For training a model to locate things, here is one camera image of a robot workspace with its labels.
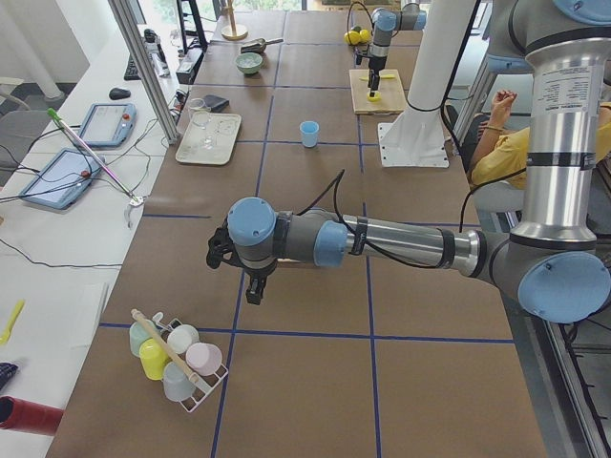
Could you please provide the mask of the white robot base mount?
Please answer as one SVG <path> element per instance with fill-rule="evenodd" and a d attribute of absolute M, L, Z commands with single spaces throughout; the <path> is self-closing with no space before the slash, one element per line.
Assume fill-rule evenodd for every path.
<path fill-rule="evenodd" d="M 384 167 L 449 166 L 441 114 L 478 6 L 475 0 L 432 2 L 407 92 L 407 108 L 394 122 L 378 125 Z"/>

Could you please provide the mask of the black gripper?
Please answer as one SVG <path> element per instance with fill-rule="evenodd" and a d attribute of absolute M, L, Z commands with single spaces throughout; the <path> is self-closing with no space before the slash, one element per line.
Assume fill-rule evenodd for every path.
<path fill-rule="evenodd" d="M 386 67 L 386 57 L 371 54 L 369 56 L 369 94 L 376 95 L 379 88 L 380 72 Z"/>
<path fill-rule="evenodd" d="M 262 302 L 263 292 L 266 286 L 267 278 L 272 275 L 275 270 L 275 266 L 267 266 L 265 268 L 260 269 L 243 269 L 243 271 L 249 278 L 249 285 L 245 293 L 248 303 L 260 304 Z"/>

